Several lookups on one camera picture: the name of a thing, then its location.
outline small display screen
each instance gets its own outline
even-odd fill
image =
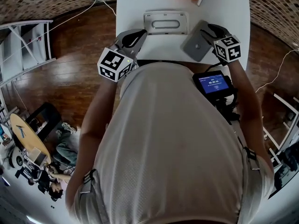
[[[199,78],[199,81],[206,94],[228,89],[228,84],[226,84],[223,75]]]

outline round wooden table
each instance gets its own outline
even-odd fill
[[[47,163],[51,163],[51,156],[46,146],[41,139],[33,131],[33,129],[27,124],[21,117],[16,114],[10,115],[10,122],[14,134],[17,136],[24,148],[31,152],[33,148],[39,149],[43,154],[47,155]]]

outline cable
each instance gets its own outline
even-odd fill
[[[6,156],[5,159],[3,160],[3,164],[4,164],[4,162],[6,161],[6,159],[8,159],[8,156]]]
[[[204,73],[208,72],[211,68],[216,67],[216,66],[219,66],[219,65],[221,65],[221,64],[222,64],[222,63],[219,62],[219,63],[217,63],[217,64],[215,64],[215,65],[211,65],[211,66],[209,66],[209,68],[206,69],[206,71],[205,71]]]
[[[14,82],[12,81],[11,83],[13,83],[13,86],[14,86],[14,89],[15,89],[15,91],[17,92],[17,94],[18,94],[18,96],[19,96],[19,98],[20,98],[20,100],[21,100],[21,102],[23,103],[23,105],[25,106],[25,104],[24,104],[24,102],[23,102],[23,100],[22,100],[22,98],[20,97],[20,95],[19,95],[19,92],[18,92],[18,90],[17,90],[17,88],[15,87],[15,85],[14,85]]]
[[[113,11],[113,13],[114,13],[114,15],[116,16],[116,13],[115,13],[115,11],[113,10],[113,8],[112,7],[110,7],[104,0],[101,0],[103,3],[105,3],[107,6],[108,6],[108,8],[110,8],[112,11]]]
[[[281,66],[282,66],[282,64],[284,63],[284,60],[285,60],[285,58],[286,58],[286,56],[288,55],[288,54],[290,54],[292,51],[299,51],[299,49],[296,49],[296,50],[291,50],[291,51],[289,51],[285,56],[284,56],[284,58],[283,58],[283,60],[282,60],[282,63],[280,64],[280,67],[279,67],[279,70],[278,70],[278,73],[277,73],[277,76],[274,78],[274,80],[272,80],[271,82],[269,82],[269,83],[266,83],[266,84],[264,84],[263,86],[261,86],[260,88],[258,88],[257,90],[256,90],[256,93],[259,91],[259,89],[261,89],[261,88],[263,88],[263,87],[265,87],[266,85],[268,85],[268,84],[271,84],[271,83],[273,83],[276,79],[277,79],[277,77],[278,77],[278,75],[279,75],[279,72],[280,72],[280,69],[281,69]]]
[[[83,12],[81,12],[81,13],[77,14],[76,16],[73,16],[73,17],[71,17],[70,19],[68,19],[68,20],[66,20],[66,21],[64,21],[64,22],[62,22],[62,23],[60,23],[60,24],[58,24],[56,27],[50,29],[49,31],[45,32],[45,33],[42,34],[42,35],[45,35],[45,34],[49,33],[50,31],[54,30],[55,28],[59,27],[60,25],[62,25],[62,24],[64,24],[64,23],[66,23],[67,21],[69,21],[69,20],[71,20],[71,19],[73,19],[73,18],[75,18],[75,17],[81,15],[82,13],[86,12],[88,9],[90,9],[90,8],[95,4],[96,1],[97,1],[97,0],[95,0],[95,1],[93,2],[93,4],[92,4],[89,8],[87,8],[86,10],[84,10]],[[37,38],[33,39],[31,42],[27,43],[26,45],[29,45],[30,43],[36,41],[36,40],[37,40],[39,37],[41,37],[42,35],[40,35],[40,36],[38,36]],[[14,52],[13,54],[11,54],[11,55],[10,55],[8,58],[6,58],[2,63],[4,63],[5,61],[7,61],[9,58],[11,58],[11,57],[12,57],[15,53],[17,53],[19,50],[22,50],[24,47],[26,47],[26,45],[22,46],[22,47],[21,47],[20,49],[18,49],[16,52]]]

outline gray pants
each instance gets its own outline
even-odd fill
[[[59,144],[56,146],[56,153],[53,157],[66,166],[75,166],[77,162],[77,152],[69,148],[69,138],[71,132],[61,130],[62,135],[59,138]]]

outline white table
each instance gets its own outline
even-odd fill
[[[192,0],[117,0],[116,35],[126,30],[144,28],[144,12],[157,10],[187,12],[190,30],[200,20],[225,27],[240,40],[242,49],[240,63],[246,69],[250,39],[249,0],[203,0],[200,7]],[[149,35],[137,58],[195,62],[181,49],[186,38],[187,35]],[[201,61],[207,64],[218,62],[211,51]]]

